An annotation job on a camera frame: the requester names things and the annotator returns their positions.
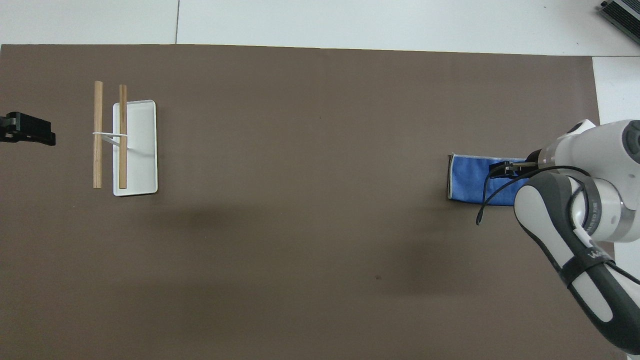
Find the blue fabric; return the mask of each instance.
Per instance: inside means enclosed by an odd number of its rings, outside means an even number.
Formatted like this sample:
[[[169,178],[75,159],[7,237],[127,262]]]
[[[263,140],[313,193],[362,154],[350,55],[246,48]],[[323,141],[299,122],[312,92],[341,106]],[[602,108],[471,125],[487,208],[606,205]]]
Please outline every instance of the blue fabric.
[[[500,161],[521,162],[524,159],[488,158],[484,156],[451,155],[449,162],[449,198],[463,202],[482,204],[484,179],[489,173],[489,165]],[[500,186],[511,179],[489,179],[486,196],[489,197]],[[498,193],[489,205],[513,206],[518,190],[528,179],[522,179]]]

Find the folded blue towel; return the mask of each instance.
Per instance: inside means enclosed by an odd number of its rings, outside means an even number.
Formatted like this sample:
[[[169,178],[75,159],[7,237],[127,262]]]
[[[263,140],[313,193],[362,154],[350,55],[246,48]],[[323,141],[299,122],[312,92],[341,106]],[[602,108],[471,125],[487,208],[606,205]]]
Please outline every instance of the folded blue towel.
[[[449,160],[449,199],[482,204],[484,179],[489,173],[489,165],[500,161],[522,162],[524,159],[451,154]],[[506,178],[489,179],[486,196],[489,197],[495,190],[510,180]],[[522,179],[508,186],[491,199],[489,205],[513,206],[516,193],[527,180]]]

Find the ventilation grille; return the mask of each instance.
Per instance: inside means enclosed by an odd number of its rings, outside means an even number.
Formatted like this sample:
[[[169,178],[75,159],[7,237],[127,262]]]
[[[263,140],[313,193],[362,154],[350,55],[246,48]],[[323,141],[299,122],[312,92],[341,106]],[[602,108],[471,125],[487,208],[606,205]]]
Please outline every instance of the ventilation grille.
[[[602,4],[600,14],[640,44],[640,1],[613,0]]]

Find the wooden stick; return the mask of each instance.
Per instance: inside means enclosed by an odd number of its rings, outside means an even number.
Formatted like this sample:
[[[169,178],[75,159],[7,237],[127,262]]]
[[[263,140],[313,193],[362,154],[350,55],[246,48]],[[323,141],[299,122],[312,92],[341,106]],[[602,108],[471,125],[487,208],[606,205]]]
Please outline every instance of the wooden stick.
[[[102,82],[93,83],[93,132],[102,132]],[[93,134],[93,188],[102,188],[102,135]]]
[[[120,85],[120,134],[127,133],[127,85]],[[127,188],[127,137],[120,137],[118,187]]]

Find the brown mat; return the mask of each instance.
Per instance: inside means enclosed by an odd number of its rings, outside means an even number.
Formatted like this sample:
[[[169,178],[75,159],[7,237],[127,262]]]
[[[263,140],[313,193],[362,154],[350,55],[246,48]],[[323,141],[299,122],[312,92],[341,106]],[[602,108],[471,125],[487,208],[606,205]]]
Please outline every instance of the brown mat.
[[[158,106],[155,195],[92,189],[93,81]],[[511,208],[447,155],[526,156],[598,120],[591,59],[4,45],[3,359],[611,359]]]

